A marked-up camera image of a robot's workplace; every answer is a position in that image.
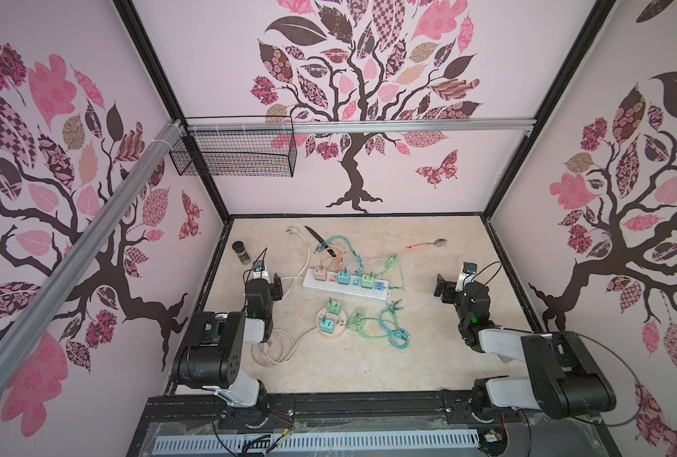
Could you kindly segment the pink charger plug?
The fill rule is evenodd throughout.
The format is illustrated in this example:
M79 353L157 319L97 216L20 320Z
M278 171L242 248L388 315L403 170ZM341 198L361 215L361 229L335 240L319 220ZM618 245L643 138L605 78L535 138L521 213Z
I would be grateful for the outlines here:
M325 281L327 279L327 270L323 267L317 267L314 270L314 278L317 281Z

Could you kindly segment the teal charger plug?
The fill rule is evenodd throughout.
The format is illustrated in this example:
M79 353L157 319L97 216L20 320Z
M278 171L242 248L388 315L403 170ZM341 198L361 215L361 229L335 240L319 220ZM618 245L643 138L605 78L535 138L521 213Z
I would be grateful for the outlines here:
M333 335L336 329L336 322L324 315L321 320L319 320L319 332L323 335Z
M337 282L339 285L349 286L351 284L352 277L349 272L338 272L337 273Z

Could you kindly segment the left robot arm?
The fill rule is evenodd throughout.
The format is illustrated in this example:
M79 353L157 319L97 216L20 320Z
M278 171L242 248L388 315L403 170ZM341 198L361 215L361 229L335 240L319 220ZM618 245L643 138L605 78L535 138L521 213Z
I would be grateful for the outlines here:
M171 378L179 386L209 390L233 409L267 413L262 381L241 369L247 344L263 344L274 330L274 304L283 299L281 278L253 278L245 284L246 309L197 312L176 353Z

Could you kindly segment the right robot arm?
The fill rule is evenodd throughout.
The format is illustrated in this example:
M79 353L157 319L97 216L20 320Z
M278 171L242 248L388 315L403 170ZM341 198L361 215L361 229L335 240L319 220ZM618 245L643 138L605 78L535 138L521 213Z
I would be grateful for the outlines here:
M612 411L616 394L581 337L570 331L534 333L496 325L489 288L469 276L459 282L437 277L435 297L454 307L458 332L474 352L525 365L524 377L479 379L470 409L487 421L502 409L534 409L553 419Z

